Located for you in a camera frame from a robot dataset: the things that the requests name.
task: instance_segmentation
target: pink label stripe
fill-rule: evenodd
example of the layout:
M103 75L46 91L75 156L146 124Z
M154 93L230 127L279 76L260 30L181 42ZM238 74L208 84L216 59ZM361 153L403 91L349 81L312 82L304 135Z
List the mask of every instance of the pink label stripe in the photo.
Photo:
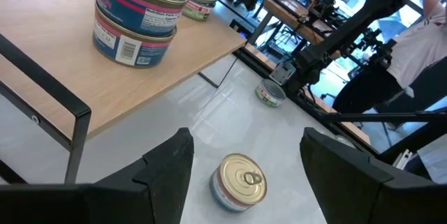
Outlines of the pink label stripe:
M192 8L192 9L194 9L194 10L200 11L200 12L205 13L205 14L210 14L211 13L211 9L210 8L202 7L202 6L196 5L194 3L191 3L189 1L188 1L188 3L186 5L188 7L190 7L190 8Z
M118 30L116 30L116 29L113 29L109 24L107 24L107 23L105 23L102 19L101 19L101 17L99 16L99 15L95 15L95 17L96 17L96 21L98 21L99 22L99 24L102 26L102 27L104 27L104 29L106 30L106 31L109 31L113 36L116 36L116 37L121 37L121 33L118 31ZM167 42L167 43L148 43L148 42L141 42L141 45L142 46L145 46L145 47L167 47L168 45L169 45L169 43L170 42Z
M121 36L121 33L120 33L118 30L113 29L111 26L109 26L109 24L106 24L106 23L101 19L101 17L100 17L98 14L95 14L95 18L96 18L96 21L98 21L99 24L100 24L102 27L104 27L104 29L105 29L106 31L109 31L113 36L116 36L116 37L120 37L120 36Z
M127 8L131 8L134 11L137 11L139 13L144 14L146 12L146 10L144 8L134 6L134 5L130 4L129 2L127 2L126 0L116 0L116 1L120 2L120 4L126 6Z
M160 7L155 4L152 4L152 3L148 3L143 0L131 0L131 1L138 3L144 7L150 8L152 10L157 10L160 12L165 12L165 13L181 13L182 12L181 8L164 8L164 7Z

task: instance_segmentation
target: pull tab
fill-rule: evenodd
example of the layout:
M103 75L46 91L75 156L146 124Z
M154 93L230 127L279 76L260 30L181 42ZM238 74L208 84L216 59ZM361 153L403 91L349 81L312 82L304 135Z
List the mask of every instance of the pull tab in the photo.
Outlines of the pull tab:
M256 184L260 184L263 182L263 178L255 173L255 172L246 172L244 173L244 180L247 184L249 184L250 186L256 185Z

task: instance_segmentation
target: blue can label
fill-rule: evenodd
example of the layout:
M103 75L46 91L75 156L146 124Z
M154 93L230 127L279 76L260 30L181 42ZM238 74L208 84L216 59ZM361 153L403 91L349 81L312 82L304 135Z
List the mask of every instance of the blue can label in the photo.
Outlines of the blue can label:
M100 10L120 26L147 36L169 36L182 8L164 8L143 0L98 0Z
M130 66L155 66L160 63L169 42L142 42L122 35L96 16L93 41L95 46L112 60Z

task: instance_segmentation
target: green label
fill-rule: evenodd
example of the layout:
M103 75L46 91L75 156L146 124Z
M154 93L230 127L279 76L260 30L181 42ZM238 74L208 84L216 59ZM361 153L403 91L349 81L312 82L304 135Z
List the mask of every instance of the green label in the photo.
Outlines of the green label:
M188 15L189 17L196 18L196 19L199 19L199 20L203 20L205 18L203 13L200 13L197 10L193 10L193 9L190 9L190 8L185 8L183 10L183 13Z

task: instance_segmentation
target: desk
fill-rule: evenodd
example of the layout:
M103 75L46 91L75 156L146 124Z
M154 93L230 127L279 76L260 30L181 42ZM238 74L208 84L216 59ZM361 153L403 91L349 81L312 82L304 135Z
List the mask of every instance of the desk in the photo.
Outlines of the desk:
M258 49L256 49L253 45L247 44L245 48L252 53L256 58L258 58L265 66L267 66L270 70L273 70L276 67L276 64L273 63L271 60L269 60L262 52L260 52ZM311 94L308 92L307 87L304 87L305 95L306 97L312 99ZM331 113L331 112L337 112L332 107L330 107L328 104L326 104L321 98L318 96L314 96L316 104L321 107L324 111ZM369 140L369 136L362 132L357 126L350 122L342 122L342 125L346 127L349 131L351 131L353 134L355 134L358 138L363 140L363 142L367 143L368 145L371 145L371 142Z
M303 7L295 0L281 0L280 2L288 6L291 10L294 10L296 15L307 16L309 12L305 7ZM262 34L264 28L267 26L268 22L272 19L272 17L278 18L278 20L280 20L281 22L283 22L292 29L302 25L301 22L297 21L296 16L290 14L286 9L282 8L279 4L275 3L273 0L265 0L264 8L267 10L268 13L267 15L265 15L264 19L261 21L259 26L253 32L253 35L251 36L249 42L252 45L254 45L258 37ZM325 24L320 20L315 21L312 25L316 29L319 29L320 31L332 30L331 27L329 27L327 24ZM305 25L297 29L296 32L297 34L302 36L306 41L309 41L311 44L317 44L320 43L322 40L324 40L323 37L321 37L315 31L313 31L311 28ZM339 51L336 51L331 56L331 59L337 59L339 57L341 57L341 54Z
M94 0L2 0L0 5L0 32L91 108L87 140L245 42L213 15L206 22L181 17L163 61L135 69L95 49L93 23ZM72 138L73 115L3 57L0 80ZM80 154L68 160L66 182L75 182L83 143L77 148Z

